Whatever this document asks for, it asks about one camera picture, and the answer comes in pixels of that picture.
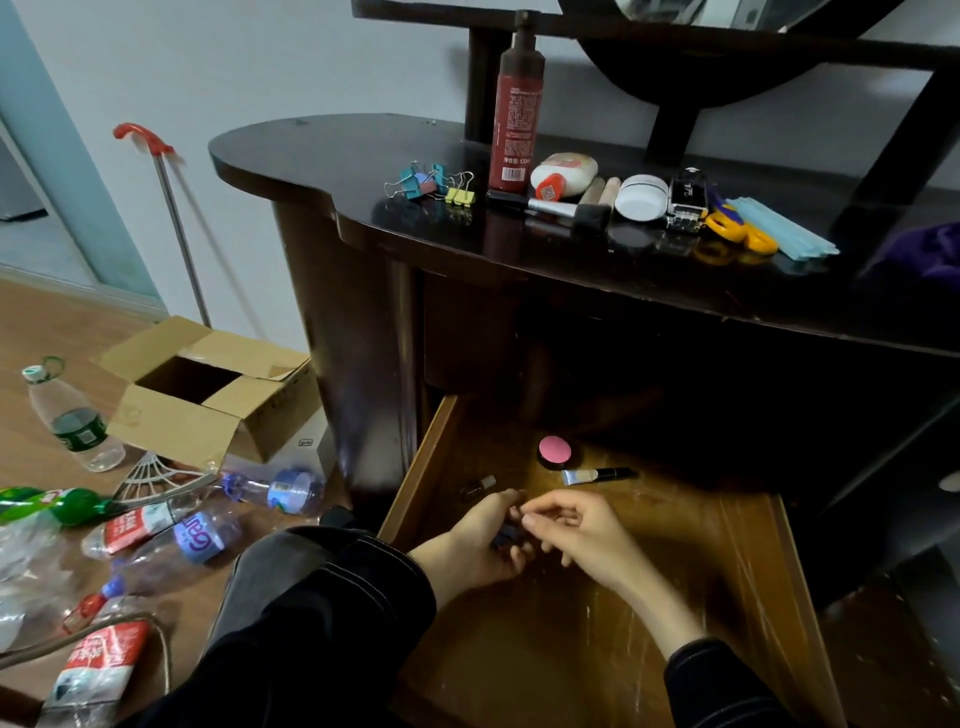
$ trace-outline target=baseboard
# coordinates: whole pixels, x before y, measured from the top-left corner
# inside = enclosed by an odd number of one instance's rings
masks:
[[[23,283],[44,291],[85,299],[111,308],[119,308],[156,321],[162,321],[169,315],[163,304],[156,299],[121,291],[119,288],[112,288],[101,283],[96,283],[95,287],[88,288],[75,283],[68,283],[65,280],[49,279],[45,276],[38,276],[21,271],[18,268],[7,268],[2,265],[0,265],[0,279],[12,280],[15,283]]]

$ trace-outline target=metal pole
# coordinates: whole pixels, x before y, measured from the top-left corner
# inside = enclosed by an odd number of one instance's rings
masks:
[[[154,155],[154,166],[156,167],[156,175],[160,177],[160,188],[163,190],[163,199],[166,200],[167,209],[170,210],[170,220],[174,224],[174,233],[177,236],[177,242],[180,243],[183,265],[186,266],[187,276],[190,277],[193,297],[197,302],[197,308],[200,309],[200,319],[204,326],[213,328],[210,325],[210,314],[206,311],[204,294],[200,290],[200,281],[197,280],[197,270],[193,267],[193,257],[190,255],[190,247],[187,245],[186,235],[183,232],[183,223],[180,221],[177,201],[174,199],[173,190],[170,188],[170,178],[167,177],[167,168],[163,163],[163,155]]]

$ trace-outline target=cardboard flap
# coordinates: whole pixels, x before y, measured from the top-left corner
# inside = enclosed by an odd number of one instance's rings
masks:
[[[239,418],[136,385],[127,388],[107,432],[125,443],[201,470],[220,468]]]
[[[310,357],[265,341],[226,331],[211,331],[180,350],[180,356],[242,375],[282,381]]]
[[[139,381],[163,362],[212,333],[212,329],[181,316],[171,316],[94,357],[108,372],[126,381]]]
[[[226,387],[204,401],[204,407],[239,417],[251,415],[253,410],[272,397],[283,385],[278,381],[239,376]]]

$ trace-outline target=cardboard box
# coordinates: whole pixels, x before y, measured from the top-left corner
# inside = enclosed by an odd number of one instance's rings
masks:
[[[287,440],[269,463],[254,463],[228,452],[223,468],[260,480],[273,480],[277,473],[288,469],[310,471],[326,483],[336,466],[333,430],[327,425],[326,414],[321,408]]]
[[[320,407],[307,354],[180,316],[95,361],[130,383],[107,432],[200,469],[268,462]]]

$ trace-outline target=barcode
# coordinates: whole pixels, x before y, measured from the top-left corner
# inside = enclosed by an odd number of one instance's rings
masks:
[[[523,167],[504,167],[500,177],[504,182],[523,182],[527,177],[527,170]]]

